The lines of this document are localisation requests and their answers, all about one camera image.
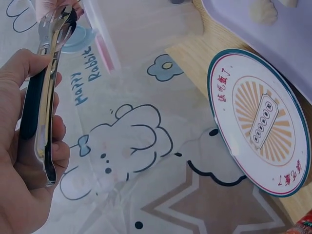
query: bow print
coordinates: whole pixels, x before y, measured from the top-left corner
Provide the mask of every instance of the bow print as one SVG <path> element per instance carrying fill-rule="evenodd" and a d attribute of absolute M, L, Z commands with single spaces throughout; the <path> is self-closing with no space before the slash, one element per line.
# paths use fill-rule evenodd
<path fill-rule="evenodd" d="M 80 148 L 80 157 L 85 157 L 91 151 L 91 148 L 87 146 L 89 135 L 84 135 L 78 139 L 78 146 Z"/>

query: blue flower print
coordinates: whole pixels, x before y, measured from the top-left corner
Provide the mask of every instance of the blue flower print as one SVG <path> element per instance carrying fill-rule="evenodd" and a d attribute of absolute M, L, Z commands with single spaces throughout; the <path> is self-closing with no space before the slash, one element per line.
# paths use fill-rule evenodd
<path fill-rule="evenodd" d="M 154 64 L 147 69 L 147 74 L 156 77 L 160 82 L 169 81 L 182 73 L 182 69 L 168 54 L 158 56 Z"/>

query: plate rim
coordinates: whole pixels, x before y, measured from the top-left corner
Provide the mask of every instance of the plate rim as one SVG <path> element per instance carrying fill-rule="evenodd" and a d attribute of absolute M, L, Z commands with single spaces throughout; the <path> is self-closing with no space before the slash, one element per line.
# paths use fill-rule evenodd
<path fill-rule="evenodd" d="M 215 117 L 215 109 L 214 109 L 214 106 L 212 105 L 212 97 L 211 97 L 211 90 L 210 90 L 211 72 L 212 72 L 212 69 L 213 69 L 213 67 L 215 65 L 215 62 L 217 60 L 219 60 L 219 58 L 221 58 L 222 56 L 228 55 L 228 54 L 241 54 L 241 55 L 243 54 L 245 56 L 248 56 L 248 57 L 256 60 L 260 64 L 264 65 L 279 80 L 279 82 L 284 86 L 284 88 L 286 89 L 287 93 L 290 95 L 293 103 L 295 104 L 295 107 L 296 107 L 296 109 L 297 109 L 297 111 L 299 113 L 299 116 L 300 116 L 300 119 L 301 119 L 301 122 L 302 122 L 302 125 L 303 125 L 303 128 L 304 128 L 304 133 L 305 133 L 306 142 L 307 142 L 307 165 L 306 165 L 306 171 L 305 171 L 305 173 L 303 175 L 303 179 L 302 179 L 301 183 L 299 184 L 299 186 L 294 191 L 292 191 L 291 193 L 288 193 L 288 194 L 285 194 L 285 195 L 273 194 L 273 193 L 269 193 L 268 191 L 266 191 L 263 188 L 261 188 L 258 185 L 256 185 L 254 183 L 254 181 L 250 178 L 250 176 L 246 175 L 255 186 L 257 186 L 259 189 L 265 191 L 266 193 L 268 193 L 268 194 L 270 194 L 272 196 L 276 196 L 276 197 L 289 197 L 289 196 L 292 196 L 293 194 L 297 193 L 302 188 L 304 183 L 306 182 L 307 177 L 309 175 L 310 167 L 311 167 L 311 157 L 312 157 L 312 155 L 311 155 L 310 132 L 309 132 L 308 124 L 307 124 L 306 118 L 305 118 L 305 116 L 303 114 L 303 110 L 301 108 L 301 105 L 300 105 L 297 97 L 295 96 L 294 92 L 292 91 L 292 89 L 290 88 L 288 83 L 285 81 L 284 77 L 271 64 L 269 64 L 267 61 L 265 61 L 260 56 L 254 54 L 254 53 L 252 53 L 250 51 L 247 51 L 247 50 L 237 49 L 237 48 L 230 48 L 230 49 L 225 49 L 225 50 L 222 50 L 222 51 L 218 52 L 213 57 L 213 59 L 211 60 L 211 62 L 209 64 L 208 72 L 207 72 L 207 92 L 208 92 L 209 105 L 210 105 L 210 109 L 211 109 L 213 117 L 214 117 L 214 121 L 215 121 L 215 123 L 216 123 L 216 125 L 217 125 L 217 127 L 219 129 L 220 134 L 221 134 L 222 140 L 225 143 L 225 145 L 227 146 L 230 155 L 233 157 L 233 159 L 235 160 L 236 164 L 239 166 L 239 168 L 241 170 L 243 170 L 243 168 L 240 166 L 239 163 L 237 163 L 236 158 L 232 155 L 232 152 L 230 151 L 230 148 L 229 148 L 228 144 L 225 141 L 225 137 L 224 137 L 222 131 L 220 131 L 219 123 L 218 123 L 218 121 L 217 121 L 217 119 Z"/>

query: purple tray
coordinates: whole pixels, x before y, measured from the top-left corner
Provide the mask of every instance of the purple tray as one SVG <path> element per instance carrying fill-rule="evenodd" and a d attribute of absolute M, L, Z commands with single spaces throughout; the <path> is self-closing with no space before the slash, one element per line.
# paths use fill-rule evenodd
<path fill-rule="evenodd" d="M 207 13 L 235 33 L 279 70 L 312 104 L 312 0 L 288 8 L 273 0 L 272 26 L 249 18 L 252 0 L 202 0 Z"/>

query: white plate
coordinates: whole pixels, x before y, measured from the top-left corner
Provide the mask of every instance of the white plate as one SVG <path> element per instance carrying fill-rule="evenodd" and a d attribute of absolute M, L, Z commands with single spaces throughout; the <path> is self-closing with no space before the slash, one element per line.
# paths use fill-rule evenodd
<path fill-rule="evenodd" d="M 296 193 L 310 169 L 310 135 L 279 72 L 248 51 L 228 49 L 212 60 L 207 87 L 221 135 L 246 176 L 272 195 Z"/>

